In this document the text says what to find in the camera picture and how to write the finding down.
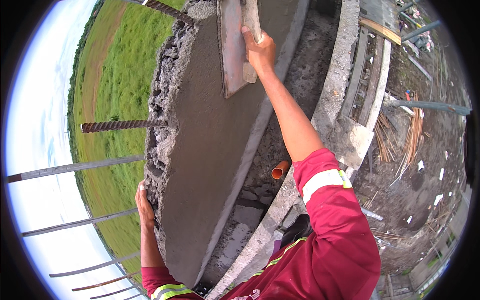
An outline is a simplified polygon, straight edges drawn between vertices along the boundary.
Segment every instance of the sky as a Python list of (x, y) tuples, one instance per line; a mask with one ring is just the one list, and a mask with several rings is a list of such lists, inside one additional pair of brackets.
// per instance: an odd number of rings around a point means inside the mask
[[(67, 134), (67, 94), (73, 58), (96, 0), (64, 0), (47, 15), (19, 68), (7, 119), (7, 175), (72, 163)], [(89, 218), (74, 173), (10, 183), (12, 210), (21, 232)], [(123, 275), (116, 265), (50, 278), (111, 260), (93, 225), (24, 238), (41, 276), (60, 299), (88, 299), (131, 287), (127, 279), (72, 292)], [(136, 289), (108, 296), (123, 300)], [(146, 299), (139, 296), (134, 299)]]

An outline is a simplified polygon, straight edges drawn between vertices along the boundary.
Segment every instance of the hand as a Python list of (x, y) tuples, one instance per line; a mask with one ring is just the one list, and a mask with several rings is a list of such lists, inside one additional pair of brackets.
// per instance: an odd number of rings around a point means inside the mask
[(262, 30), (262, 38), (257, 42), (246, 26), (241, 29), (245, 39), (247, 59), (257, 72), (260, 80), (269, 73), (275, 73), (275, 43), (273, 39)]
[(138, 184), (135, 202), (137, 203), (138, 214), (140, 215), (140, 226), (153, 227), (155, 215), (150, 202), (147, 200), (147, 190), (145, 189), (144, 182), (145, 180), (142, 180)]

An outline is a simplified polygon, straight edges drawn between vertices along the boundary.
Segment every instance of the green field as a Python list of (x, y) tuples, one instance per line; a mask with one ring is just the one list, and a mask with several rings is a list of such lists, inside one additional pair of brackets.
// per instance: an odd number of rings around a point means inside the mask
[[(162, 0), (177, 9), (184, 0)], [(148, 97), (156, 51), (171, 34), (173, 18), (147, 7), (106, 0), (91, 26), (77, 68), (69, 129), (74, 162), (102, 160), (144, 152), (145, 129), (81, 134), (84, 122), (138, 120), (148, 116)], [(83, 200), (93, 216), (135, 207), (144, 162), (77, 173)], [(98, 223), (117, 257), (140, 249), (138, 214)], [(122, 262), (128, 272), (140, 269), (140, 258)], [(141, 282), (141, 276), (135, 280)]]

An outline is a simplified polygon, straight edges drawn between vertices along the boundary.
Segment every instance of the worker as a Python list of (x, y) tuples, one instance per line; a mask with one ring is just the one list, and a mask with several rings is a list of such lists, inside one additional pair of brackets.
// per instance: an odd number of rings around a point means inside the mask
[[(259, 43), (242, 28), (247, 59), (257, 71), (275, 110), (293, 161), (293, 177), (306, 204), (313, 232), (274, 253), (268, 264), (222, 300), (369, 299), (380, 276), (380, 255), (365, 215), (335, 155), (274, 70), (275, 43), (265, 32)], [(154, 234), (154, 213), (140, 182), (143, 287), (151, 299), (202, 299), (168, 272)]]

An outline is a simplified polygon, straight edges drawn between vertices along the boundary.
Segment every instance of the wooden handle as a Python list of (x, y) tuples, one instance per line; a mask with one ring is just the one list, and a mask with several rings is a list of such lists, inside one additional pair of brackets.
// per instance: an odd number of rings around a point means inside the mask
[[(262, 38), (260, 19), (258, 18), (258, 2), (257, 0), (242, 0), (242, 4), (242, 26), (250, 28), (253, 39), (258, 43)], [(251, 84), (257, 81), (257, 72), (248, 61), (243, 64), (243, 79)]]

